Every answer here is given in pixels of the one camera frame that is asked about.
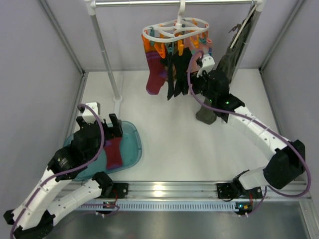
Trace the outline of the black sock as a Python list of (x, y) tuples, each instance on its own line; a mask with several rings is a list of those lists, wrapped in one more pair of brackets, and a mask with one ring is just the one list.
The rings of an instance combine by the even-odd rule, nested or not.
[(191, 58), (192, 52), (188, 47), (183, 50), (181, 56), (179, 56), (178, 52), (173, 56), (176, 78), (174, 97), (177, 97), (180, 94), (186, 95), (188, 93), (187, 70)]
[(166, 49), (166, 58), (161, 59), (161, 62), (167, 67), (167, 83), (168, 83), (168, 90), (167, 90), (167, 100), (170, 100), (174, 96), (174, 78), (173, 78), (173, 57), (174, 54), (168, 54)]

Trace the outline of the white clip hanger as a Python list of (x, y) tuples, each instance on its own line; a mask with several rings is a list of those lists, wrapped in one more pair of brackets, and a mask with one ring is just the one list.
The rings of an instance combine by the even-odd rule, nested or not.
[(194, 44), (207, 39), (210, 24), (202, 19), (184, 17), (186, 1), (179, 2), (177, 19), (147, 26), (142, 31), (142, 39), (150, 43), (174, 43), (190, 39)]

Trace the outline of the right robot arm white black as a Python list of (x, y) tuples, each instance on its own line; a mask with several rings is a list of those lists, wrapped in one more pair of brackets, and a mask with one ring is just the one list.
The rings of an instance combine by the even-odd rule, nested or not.
[(190, 82), (194, 93), (208, 100), (206, 108), (242, 132), (268, 161), (265, 166), (243, 171), (232, 180), (230, 185), (238, 196), (259, 187), (280, 190), (303, 173), (309, 173), (305, 145), (300, 140), (287, 140), (258, 120), (242, 100), (229, 92), (225, 73), (201, 70)]

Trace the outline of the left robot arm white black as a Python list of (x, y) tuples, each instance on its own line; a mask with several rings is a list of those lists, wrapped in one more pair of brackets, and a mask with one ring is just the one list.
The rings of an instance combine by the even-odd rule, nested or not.
[(103, 163), (96, 169), (100, 154), (115, 150), (123, 137), (122, 122), (110, 114), (111, 124), (79, 116), (79, 130), (57, 150), (42, 178), (25, 201), (3, 217), (11, 225), (11, 239), (42, 239), (58, 222), (86, 202), (108, 196), (114, 182)]

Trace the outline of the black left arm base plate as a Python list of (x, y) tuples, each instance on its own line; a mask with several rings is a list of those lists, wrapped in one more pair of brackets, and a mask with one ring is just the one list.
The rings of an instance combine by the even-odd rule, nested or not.
[(128, 183), (114, 183), (109, 194), (101, 195), (102, 199), (124, 199), (129, 192)]

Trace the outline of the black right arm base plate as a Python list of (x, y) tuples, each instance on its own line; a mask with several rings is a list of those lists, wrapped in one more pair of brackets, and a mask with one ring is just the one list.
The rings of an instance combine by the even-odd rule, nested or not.
[(246, 190), (242, 187), (237, 187), (233, 183), (217, 183), (217, 197), (219, 199), (261, 199), (263, 197), (260, 187)]

